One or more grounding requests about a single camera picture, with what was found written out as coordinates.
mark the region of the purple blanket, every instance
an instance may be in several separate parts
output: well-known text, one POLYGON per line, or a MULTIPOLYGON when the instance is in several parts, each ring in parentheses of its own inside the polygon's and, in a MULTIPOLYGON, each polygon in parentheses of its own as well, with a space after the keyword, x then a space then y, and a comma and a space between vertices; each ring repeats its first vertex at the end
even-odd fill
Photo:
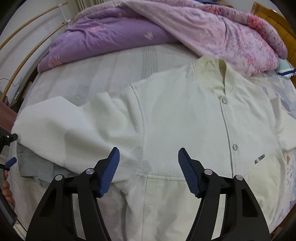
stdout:
POLYGON ((80 12, 52 44, 40 72, 71 61, 180 41, 199 56, 221 58, 243 75, 275 69, 287 48, 277 31, 250 13, 191 0, 116 0, 80 12))

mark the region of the white jacket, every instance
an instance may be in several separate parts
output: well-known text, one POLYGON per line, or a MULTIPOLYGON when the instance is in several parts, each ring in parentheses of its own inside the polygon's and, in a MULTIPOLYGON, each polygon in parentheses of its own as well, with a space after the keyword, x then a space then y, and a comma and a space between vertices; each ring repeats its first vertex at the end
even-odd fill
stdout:
MULTIPOLYGON (((56 97, 29 106, 12 131, 22 145, 77 173, 119 148, 115 186, 102 198, 113 241, 186 240, 200 200, 178 164, 182 147, 218 175, 243 175, 272 231, 284 191, 283 151, 296 147, 296 121, 278 99, 269 101, 224 61, 204 57, 131 84, 116 98, 100 93, 77 107, 56 97)), ((221 230, 220 205, 213 237, 221 230)))

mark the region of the bed sheet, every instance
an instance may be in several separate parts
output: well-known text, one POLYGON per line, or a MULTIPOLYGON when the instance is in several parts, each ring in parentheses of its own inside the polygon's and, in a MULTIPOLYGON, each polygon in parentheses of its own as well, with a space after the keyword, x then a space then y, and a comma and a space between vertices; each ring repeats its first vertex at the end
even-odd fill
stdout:
MULTIPOLYGON (((173 44, 124 50, 63 65, 37 77, 21 110, 25 106, 56 96, 63 96, 75 105, 83 105, 97 92, 107 91, 110 95, 116 95, 132 82, 144 79, 155 72, 188 64, 197 58, 183 45, 173 44)), ((250 77, 249 80, 260 86, 270 99, 280 96, 283 108, 296 119, 296 90, 290 80, 278 76, 274 71, 261 73, 250 77)), ((17 156, 16 150, 17 144, 13 143, 10 156, 17 156)), ((275 222, 276 225, 284 219, 296 202, 295 156, 296 151, 286 154, 287 178, 280 207, 282 211, 280 218, 275 222)), ((36 180, 20 177, 17 165, 12 168, 9 179, 17 203, 16 213, 20 221, 28 227, 46 186, 43 187, 36 180)), ((122 198, 112 188, 109 195, 122 198)))

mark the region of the finger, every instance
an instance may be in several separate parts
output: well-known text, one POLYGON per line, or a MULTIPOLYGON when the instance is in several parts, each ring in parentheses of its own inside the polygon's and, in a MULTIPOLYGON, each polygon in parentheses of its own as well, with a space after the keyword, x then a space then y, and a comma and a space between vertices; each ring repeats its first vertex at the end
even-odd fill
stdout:
POLYGON ((8 171, 4 171, 4 178, 7 179, 8 178, 8 171))
POLYGON ((6 197, 6 200, 7 200, 8 202, 10 202, 10 203, 15 207, 15 200, 13 199, 12 196, 6 197))
POLYGON ((8 181, 4 181, 3 182, 3 188, 4 189, 10 189, 10 185, 9 185, 9 182, 8 181))
POLYGON ((9 197, 9 196, 12 197, 12 192, 10 191, 10 189, 4 189, 2 191, 2 194, 4 195, 4 197, 9 197))

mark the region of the white sleeve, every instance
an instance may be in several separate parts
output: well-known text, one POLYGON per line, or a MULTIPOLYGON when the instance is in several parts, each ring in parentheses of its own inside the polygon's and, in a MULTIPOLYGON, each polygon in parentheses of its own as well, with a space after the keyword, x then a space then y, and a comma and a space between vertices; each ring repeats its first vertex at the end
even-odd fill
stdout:
POLYGON ((296 148, 296 120, 282 109, 280 98, 271 101, 276 120, 276 135, 282 150, 288 152, 296 148))
POLYGON ((94 167, 117 147, 120 163, 113 182, 119 182, 127 180, 141 160, 141 114, 129 86, 118 97, 99 93, 81 107, 62 97, 31 105, 17 117, 12 132, 36 154, 76 173, 94 167))

